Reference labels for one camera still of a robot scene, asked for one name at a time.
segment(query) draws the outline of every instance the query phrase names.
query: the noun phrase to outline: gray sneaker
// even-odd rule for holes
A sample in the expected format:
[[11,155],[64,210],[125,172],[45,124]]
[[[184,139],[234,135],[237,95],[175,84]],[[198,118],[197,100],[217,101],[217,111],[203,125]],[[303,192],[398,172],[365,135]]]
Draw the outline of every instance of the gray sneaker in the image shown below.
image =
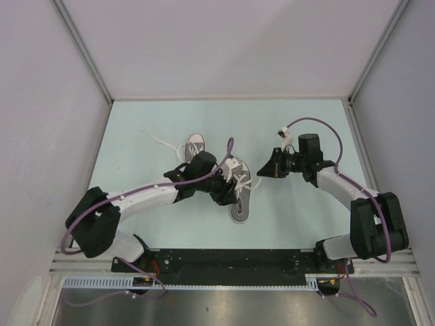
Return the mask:
[[184,147],[184,158],[186,163],[190,163],[192,158],[200,151],[205,151],[205,140],[201,134],[193,134],[189,137]]
[[235,187],[237,203],[231,206],[231,218],[236,223],[243,223],[249,215],[249,197],[251,196],[251,172],[244,161],[232,172],[237,181]]

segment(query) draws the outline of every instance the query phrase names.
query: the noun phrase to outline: white wall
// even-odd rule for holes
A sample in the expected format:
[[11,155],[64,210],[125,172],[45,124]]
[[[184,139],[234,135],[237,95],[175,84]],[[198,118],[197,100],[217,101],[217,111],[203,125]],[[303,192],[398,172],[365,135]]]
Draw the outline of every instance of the white wall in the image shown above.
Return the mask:
[[399,0],[65,0],[114,99],[345,98]]
[[411,246],[435,304],[435,2],[414,1],[355,110],[383,190],[400,197]]
[[0,325],[6,325],[27,283],[48,273],[109,108],[48,0],[1,1],[0,44]]

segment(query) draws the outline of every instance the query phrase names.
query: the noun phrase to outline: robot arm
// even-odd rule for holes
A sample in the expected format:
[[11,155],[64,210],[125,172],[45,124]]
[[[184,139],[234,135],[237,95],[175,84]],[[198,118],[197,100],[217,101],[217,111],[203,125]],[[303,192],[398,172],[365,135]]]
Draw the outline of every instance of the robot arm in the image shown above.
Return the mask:
[[257,172],[257,175],[280,179],[290,172],[302,173],[306,182],[328,192],[350,210],[350,233],[325,239],[316,244],[315,251],[324,260],[346,257],[369,259],[386,254],[385,234],[379,224],[378,212],[367,194],[371,195],[381,207],[388,228],[391,251],[408,247],[408,234],[396,195],[380,194],[362,187],[359,189],[356,186],[358,183],[342,172],[337,173],[335,163],[324,160],[317,134],[300,135],[299,152],[294,153],[287,150],[291,145],[292,137],[286,133],[286,129],[280,130],[278,135],[285,145],[274,148],[270,160]]
[[133,191],[105,193],[100,187],[89,189],[66,220],[65,226],[70,228],[79,216],[95,204],[106,202],[81,220],[71,234],[87,258],[106,253],[126,261],[135,261],[147,247],[140,237],[118,230],[118,224],[129,217],[156,206],[175,204],[192,197],[196,191],[209,193],[212,200],[221,206],[236,203],[236,182],[232,172],[239,167],[239,161],[232,157],[227,158],[214,175],[199,182],[186,182],[209,174],[215,165],[216,158],[202,151],[191,163],[182,164],[165,173],[163,178]]

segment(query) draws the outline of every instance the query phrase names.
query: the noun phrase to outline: white shoelace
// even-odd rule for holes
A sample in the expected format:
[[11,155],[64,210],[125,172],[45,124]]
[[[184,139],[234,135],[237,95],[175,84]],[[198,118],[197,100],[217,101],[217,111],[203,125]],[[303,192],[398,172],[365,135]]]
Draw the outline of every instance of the white shoelace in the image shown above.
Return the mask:
[[[177,158],[178,158],[179,163],[184,163],[185,162],[185,160],[183,159],[183,156],[180,154],[179,150],[182,147],[186,146],[186,143],[181,144],[178,147],[175,147],[174,145],[172,145],[172,144],[170,144],[170,143],[168,143],[166,141],[163,141],[163,140],[155,137],[154,135],[150,134],[148,131],[144,131],[144,130],[142,130],[142,131],[147,133],[147,134],[149,134],[158,143],[166,145],[167,147],[173,149],[175,151],[175,153],[177,154]],[[192,156],[194,156],[197,153],[199,153],[200,151],[204,150],[203,148],[198,148],[195,143],[191,143],[191,142],[189,142],[189,143],[192,144],[193,147],[194,147],[193,149],[192,148],[189,149],[189,151],[192,154]],[[240,193],[242,192],[243,188],[246,188],[248,190],[254,190],[254,189],[256,189],[260,185],[261,180],[262,180],[262,177],[258,178],[257,184],[255,186],[253,186],[253,187],[250,187],[248,185],[251,184],[252,179],[243,181],[243,179],[246,178],[246,175],[241,175],[241,176],[233,175],[233,177],[236,179],[236,182],[237,182],[236,187],[234,188],[234,190],[236,192],[237,199],[239,198]]]

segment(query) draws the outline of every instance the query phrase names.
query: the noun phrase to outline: gray wall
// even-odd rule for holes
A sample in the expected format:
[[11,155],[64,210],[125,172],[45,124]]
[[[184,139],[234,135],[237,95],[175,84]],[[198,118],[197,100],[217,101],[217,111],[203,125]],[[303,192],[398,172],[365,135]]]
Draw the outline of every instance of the gray wall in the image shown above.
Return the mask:
[[435,304],[435,2],[411,4],[355,101],[382,190],[399,195]]
[[48,273],[109,107],[51,3],[0,1],[0,325]]

